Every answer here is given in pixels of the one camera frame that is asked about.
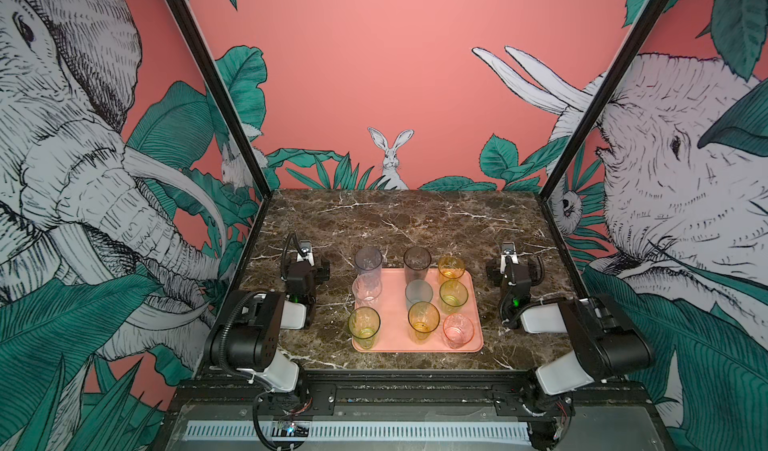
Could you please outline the tall yellow glass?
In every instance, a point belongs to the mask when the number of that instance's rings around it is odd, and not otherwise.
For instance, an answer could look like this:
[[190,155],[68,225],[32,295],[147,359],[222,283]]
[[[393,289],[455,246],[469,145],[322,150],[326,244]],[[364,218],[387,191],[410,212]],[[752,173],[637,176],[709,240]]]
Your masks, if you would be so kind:
[[416,344],[424,344],[436,331],[441,322],[440,312],[435,305],[419,301],[408,310],[409,337]]

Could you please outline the clear short glass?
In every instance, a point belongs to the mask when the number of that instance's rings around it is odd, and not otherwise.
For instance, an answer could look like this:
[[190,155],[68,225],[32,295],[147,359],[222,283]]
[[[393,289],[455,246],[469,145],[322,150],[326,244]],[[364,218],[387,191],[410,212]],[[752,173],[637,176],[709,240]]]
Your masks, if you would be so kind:
[[352,284],[355,306],[357,308],[374,306],[378,302],[382,290],[383,285],[379,276],[373,274],[357,276]]

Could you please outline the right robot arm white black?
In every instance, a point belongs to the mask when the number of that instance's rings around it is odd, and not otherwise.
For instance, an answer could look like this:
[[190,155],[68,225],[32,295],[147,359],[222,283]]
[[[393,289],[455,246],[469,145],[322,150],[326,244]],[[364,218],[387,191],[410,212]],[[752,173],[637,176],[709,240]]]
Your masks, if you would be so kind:
[[531,291],[543,281],[543,262],[531,258],[522,264],[514,253],[487,261],[485,271],[500,291],[503,327],[569,338],[569,353],[533,371],[534,391],[558,396],[654,363],[651,345],[612,296],[534,299]]

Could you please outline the pink glass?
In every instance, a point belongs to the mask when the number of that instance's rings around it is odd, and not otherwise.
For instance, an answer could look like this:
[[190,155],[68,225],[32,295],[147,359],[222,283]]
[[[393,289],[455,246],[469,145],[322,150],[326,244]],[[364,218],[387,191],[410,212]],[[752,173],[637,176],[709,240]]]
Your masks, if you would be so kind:
[[474,325],[471,319],[462,313],[448,315],[443,321],[442,331],[444,342],[451,349],[466,346],[474,337]]

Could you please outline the light green glass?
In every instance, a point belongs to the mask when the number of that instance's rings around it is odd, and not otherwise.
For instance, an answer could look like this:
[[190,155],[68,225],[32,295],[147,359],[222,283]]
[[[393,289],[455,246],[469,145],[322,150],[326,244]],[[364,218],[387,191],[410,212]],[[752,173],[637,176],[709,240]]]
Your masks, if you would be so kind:
[[469,291],[458,279],[447,280],[440,286],[439,305],[446,315],[459,312],[468,299]]
[[361,349],[371,350],[381,329],[381,317],[372,307],[359,307],[350,314],[347,329]]

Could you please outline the clear bluish tall glass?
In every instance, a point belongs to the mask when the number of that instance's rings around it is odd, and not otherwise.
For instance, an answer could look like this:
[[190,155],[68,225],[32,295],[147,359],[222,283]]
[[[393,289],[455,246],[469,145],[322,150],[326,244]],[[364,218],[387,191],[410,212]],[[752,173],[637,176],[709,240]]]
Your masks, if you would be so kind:
[[365,246],[357,251],[354,266],[365,287],[375,288],[380,284],[383,261],[383,255],[376,247]]

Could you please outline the orange yellow glass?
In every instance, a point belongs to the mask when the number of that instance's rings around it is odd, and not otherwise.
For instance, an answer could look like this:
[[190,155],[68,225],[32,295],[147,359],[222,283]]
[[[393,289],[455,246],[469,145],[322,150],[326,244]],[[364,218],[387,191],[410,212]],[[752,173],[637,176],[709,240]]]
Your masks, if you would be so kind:
[[458,256],[444,255],[439,258],[437,269],[438,283],[442,285],[446,281],[459,280],[466,272],[466,265]]

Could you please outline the dark brown glass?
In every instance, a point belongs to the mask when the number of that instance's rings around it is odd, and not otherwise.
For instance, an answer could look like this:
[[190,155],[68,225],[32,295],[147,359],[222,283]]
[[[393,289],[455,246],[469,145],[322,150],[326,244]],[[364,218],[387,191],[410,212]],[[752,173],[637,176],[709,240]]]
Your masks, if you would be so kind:
[[428,249],[413,246],[403,255],[405,281],[410,284],[416,280],[425,280],[432,263],[432,256]]

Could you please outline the pink square tray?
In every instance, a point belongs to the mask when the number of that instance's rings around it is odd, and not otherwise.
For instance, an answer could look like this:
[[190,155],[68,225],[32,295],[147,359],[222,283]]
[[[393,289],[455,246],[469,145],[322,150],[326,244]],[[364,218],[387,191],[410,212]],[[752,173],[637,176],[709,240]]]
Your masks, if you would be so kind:
[[[384,268],[381,271],[382,293],[372,302],[372,308],[380,317],[380,325],[373,326],[378,331],[373,337],[354,338],[353,347],[362,353],[474,353],[484,345],[480,318],[477,309],[471,275],[466,272],[459,282],[467,289],[468,300],[460,308],[451,308],[445,312],[440,295],[439,273],[431,269],[426,282],[432,287],[434,294],[432,304],[439,311],[441,321],[438,329],[427,339],[417,340],[415,331],[408,320],[410,305],[406,300],[406,280],[403,268]],[[450,343],[443,330],[443,320],[454,313],[461,314],[471,323],[468,335],[462,337],[465,343],[461,346]]]

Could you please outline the frosted teal glass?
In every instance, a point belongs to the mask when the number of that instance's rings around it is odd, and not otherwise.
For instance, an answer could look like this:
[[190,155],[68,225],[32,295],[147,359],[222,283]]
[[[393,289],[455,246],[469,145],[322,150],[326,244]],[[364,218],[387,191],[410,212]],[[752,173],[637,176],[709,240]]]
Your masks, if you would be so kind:
[[410,309],[420,302],[431,302],[433,299],[433,288],[425,280],[416,279],[409,282],[405,288],[406,306]]

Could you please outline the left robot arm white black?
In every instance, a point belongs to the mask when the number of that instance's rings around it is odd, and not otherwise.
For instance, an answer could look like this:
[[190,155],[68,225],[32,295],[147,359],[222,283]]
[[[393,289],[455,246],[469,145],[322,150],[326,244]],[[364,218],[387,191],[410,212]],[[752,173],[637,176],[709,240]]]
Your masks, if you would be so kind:
[[331,275],[326,259],[293,261],[286,290],[236,291],[225,302],[205,341],[202,367],[269,392],[301,394],[301,366],[278,350],[282,330],[304,330],[315,314],[316,288]]

